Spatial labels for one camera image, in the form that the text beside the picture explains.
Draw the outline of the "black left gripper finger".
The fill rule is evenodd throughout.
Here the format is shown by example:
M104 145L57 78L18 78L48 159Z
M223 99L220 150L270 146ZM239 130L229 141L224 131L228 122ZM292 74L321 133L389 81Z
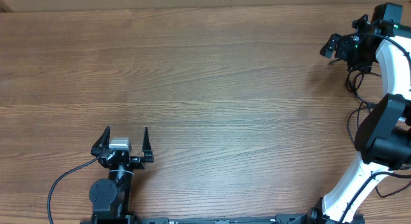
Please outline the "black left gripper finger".
M144 138L142 144L142 152L143 158L145 162L154 162L153 152L150 145L149 135L148 135L148 128L144 128Z
M99 156L105 148L109 147L110 142L110 126L107 126L99 139L91 147L91 155Z

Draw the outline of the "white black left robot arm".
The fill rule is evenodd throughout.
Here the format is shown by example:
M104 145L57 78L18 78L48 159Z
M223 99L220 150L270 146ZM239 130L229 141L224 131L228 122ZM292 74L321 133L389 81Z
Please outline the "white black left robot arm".
M110 127L106 127L93 144L91 155L101 166L108 169L107 178L91 186L89 199L92 203L91 223L140 223L134 212L129 211L132 181L135 170L143 170L146 163L153 163L148 129L144 129L141 156L132 156L132 145L128 137L110 138Z

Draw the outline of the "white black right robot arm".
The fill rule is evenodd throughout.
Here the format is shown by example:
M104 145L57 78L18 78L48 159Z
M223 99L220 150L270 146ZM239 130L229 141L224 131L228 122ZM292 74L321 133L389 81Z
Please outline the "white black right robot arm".
M346 88L358 93L363 77L379 64L383 97L379 103L362 100L355 110L369 115L351 135L356 155L338 184L307 214L291 216L290 223L364 223L356 213L369 193L386 177L398 177L398 170L410 165L410 130L397 126L410 124L410 27L401 24L403 7L385 3L373 15L352 22L355 32L334 33L320 55L347 63Z

